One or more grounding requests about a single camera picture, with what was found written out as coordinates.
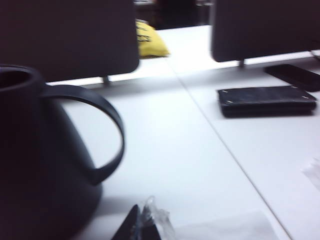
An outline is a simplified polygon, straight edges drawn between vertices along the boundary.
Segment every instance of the black phone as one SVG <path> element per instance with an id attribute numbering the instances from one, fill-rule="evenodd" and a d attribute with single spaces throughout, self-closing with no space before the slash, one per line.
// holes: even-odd
<path id="1" fill-rule="evenodd" d="M 308 92 L 320 91 L 320 75 L 290 64 L 268 66 L 267 74 Z"/>

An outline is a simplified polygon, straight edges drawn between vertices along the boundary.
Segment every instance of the wallet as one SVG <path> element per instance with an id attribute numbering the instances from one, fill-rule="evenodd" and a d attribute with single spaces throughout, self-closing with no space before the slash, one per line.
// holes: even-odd
<path id="1" fill-rule="evenodd" d="M 231 88 L 217 91 L 223 115 L 290 115 L 310 113 L 317 99 L 295 86 Z"/>

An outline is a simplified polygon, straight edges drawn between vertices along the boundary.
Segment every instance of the yellow pillow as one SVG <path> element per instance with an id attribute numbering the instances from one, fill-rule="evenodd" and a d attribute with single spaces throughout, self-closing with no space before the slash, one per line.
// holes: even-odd
<path id="1" fill-rule="evenodd" d="M 146 23 L 136 21 L 136 34 L 139 45 L 140 57 L 159 56 L 165 57 L 169 51 L 164 41 L 156 30 Z"/>

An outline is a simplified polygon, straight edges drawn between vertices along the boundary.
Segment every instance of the white desk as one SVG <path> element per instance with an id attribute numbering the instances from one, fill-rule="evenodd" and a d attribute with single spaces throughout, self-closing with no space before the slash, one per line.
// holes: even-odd
<path id="1" fill-rule="evenodd" d="M 320 73 L 314 59 L 290 60 Z M 179 74 L 192 98 L 220 135 L 294 240 L 320 239 L 320 192 L 301 172 L 320 155 L 320 110 L 312 116 L 224 118 L 216 90 L 283 86 L 263 66 Z"/>
<path id="2" fill-rule="evenodd" d="M 97 87 L 123 117 L 127 149 L 103 183 L 93 220 L 75 240 L 111 238 L 130 208 L 150 195 L 170 211 L 175 227 L 262 210 L 279 238 L 289 239 L 175 76 Z M 113 124 L 83 103 L 65 108 L 96 164 L 105 163 L 119 144 Z"/>
<path id="3" fill-rule="evenodd" d="M 319 110 L 315 116 L 226 119 L 216 94 L 222 88 L 285 85 L 264 74 L 261 65 L 250 64 L 310 54 L 250 59 L 249 66 L 239 69 L 235 61 L 211 59 L 209 31 L 209 26 L 159 31 L 170 57 L 145 59 L 135 72 L 111 77 L 133 80 L 96 86 L 123 117 L 127 150 L 118 170 L 103 183 L 93 220 L 75 240 L 110 238 L 132 205 L 150 195 L 171 212 L 175 227 L 260 209 L 279 239 L 289 237 L 274 215 L 292 239 L 320 239 L 320 193 L 300 172 L 320 155 Z M 313 59 L 289 61 L 298 62 L 303 68 L 318 67 Z M 118 144 L 112 123 L 82 103 L 65 107 L 102 165 Z"/>

